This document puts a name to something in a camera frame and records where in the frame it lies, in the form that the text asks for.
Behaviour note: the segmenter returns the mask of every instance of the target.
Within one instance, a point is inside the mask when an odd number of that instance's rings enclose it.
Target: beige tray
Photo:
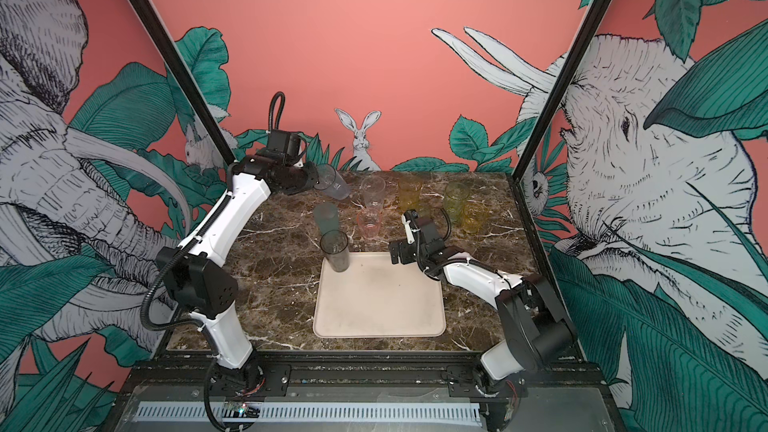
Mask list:
[[[440,282],[388,252],[351,252],[350,268],[322,261],[312,330],[322,338],[437,337],[446,330]]]

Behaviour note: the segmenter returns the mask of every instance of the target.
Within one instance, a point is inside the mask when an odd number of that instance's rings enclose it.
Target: black metal frame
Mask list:
[[[214,140],[216,148],[221,152],[227,164],[234,161],[234,155],[226,145],[215,119],[207,109],[194,78],[180,57],[175,43],[171,39],[157,12],[149,0],[129,0],[136,10],[142,24],[163,56],[168,68],[187,95],[193,109],[197,113],[206,130]],[[512,195],[521,213],[523,226],[531,245],[534,259],[540,273],[552,284],[554,280],[552,268],[541,242],[538,240],[536,227],[526,207],[522,195],[522,173],[532,160],[535,149],[541,142],[548,124],[560,107],[563,95],[568,88],[578,66],[586,53],[589,43],[605,14],[610,0],[593,0],[590,9],[584,17],[579,32],[574,39],[571,52],[564,62],[562,72],[553,86],[552,92],[544,106],[543,113],[532,133],[528,146],[513,175],[508,176]],[[206,369],[210,364],[209,353],[203,350],[167,350],[170,332],[160,341],[153,359],[139,362],[134,366],[129,378],[115,401],[110,415],[101,427],[104,431],[114,430],[120,416],[135,387],[139,385],[201,385]],[[423,386],[448,387],[444,373],[448,368],[470,368],[474,365],[479,352],[447,352],[447,351],[259,351],[260,363],[264,367],[285,365],[290,367],[289,385],[302,387],[304,385],[324,384],[328,386],[359,385],[375,386]],[[598,388],[603,396],[609,415],[614,422],[617,432],[625,432],[610,390],[596,364],[583,362],[583,355],[578,347],[567,351],[564,356],[572,356],[574,360],[558,360],[552,366],[537,373],[521,372],[521,385],[532,387],[586,387]],[[494,399],[470,398],[474,401],[493,403]]]
[[[219,153],[224,158],[224,162],[227,165],[231,164],[235,161],[235,155],[226,144],[226,140],[224,140],[224,135],[222,135],[221,130],[219,130],[216,119],[210,114],[202,92],[200,92],[200,89],[197,87],[197,83],[194,81],[190,70],[187,68],[187,64],[184,63],[184,59],[179,55],[176,44],[170,34],[168,34],[168,30],[165,28],[158,12],[152,6],[150,0],[128,1],[136,11],[141,23],[144,24],[144,28],[158,48],[158,51],[168,66],[168,70],[173,74],[176,82],[178,82],[179,88],[181,88],[181,91],[187,96],[187,100],[192,106],[192,109],[200,118],[200,121],[208,131],[210,138],[213,139],[216,148],[219,149]]]

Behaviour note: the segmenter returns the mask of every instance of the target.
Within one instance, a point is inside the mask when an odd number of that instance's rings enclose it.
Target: plastic cup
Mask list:
[[[350,239],[340,230],[331,230],[322,235],[320,248],[331,268],[344,272],[350,267]]]
[[[488,220],[488,209],[480,203],[470,202],[462,212],[462,228],[470,234],[477,234]]]
[[[450,182],[442,197],[442,206],[451,218],[451,224],[459,226],[462,223],[462,211],[469,198],[469,187],[462,182]]]
[[[312,210],[315,224],[320,229],[320,234],[326,234],[332,230],[339,230],[339,209],[331,202],[321,202]]]
[[[403,176],[397,183],[397,200],[400,212],[418,208],[422,193],[422,180],[417,176]]]
[[[330,165],[322,164],[317,167],[317,179],[318,182],[315,184],[315,188],[323,194],[336,200],[343,200],[350,196],[352,191],[350,186],[344,182],[341,174]]]
[[[386,192],[386,182],[379,176],[368,176],[360,185],[362,191],[362,200],[366,208],[384,208],[384,195]]]
[[[357,213],[357,227],[364,238],[379,235],[382,227],[382,213],[378,208],[364,208]]]

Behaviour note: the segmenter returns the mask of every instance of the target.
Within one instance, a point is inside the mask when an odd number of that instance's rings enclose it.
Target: marble table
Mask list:
[[[352,194],[339,207],[340,227],[350,237],[352,252],[385,252],[387,243],[403,238],[397,211],[398,177],[414,172],[374,172],[386,180],[387,198],[378,238],[365,240],[356,230],[362,207],[360,182],[366,172],[343,172]],[[462,180],[470,185],[470,200],[482,202],[491,213],[478,234],[460,228],[448,240],[476,259],[515,274],[536,272],[518,210],[506,177],[497,173],[419,173],[424,180],[422,204],[439,207],[446,184]],[[496,311],[475,295],[450,284],[442,285],[446,331],[432,338],[319,338],[312,332],[322,252],[312,208],[326,200],[316,191],[297,196],[270,197],[250,218],[233,245],[225,268],[236,277],[240,292],[236,309],[243,330],[259,350],[487,350],[503,340]],[[433,214],[438,229],[445,222]],[[205,350],[207,343],[194,328],[174,331],[167,350]]]

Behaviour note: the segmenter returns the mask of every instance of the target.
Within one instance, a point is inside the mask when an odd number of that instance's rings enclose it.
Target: elephant eye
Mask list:
[[[625,117],[621,122],[621,131],[624,133],[624,138],[629,141],[629,117]]]

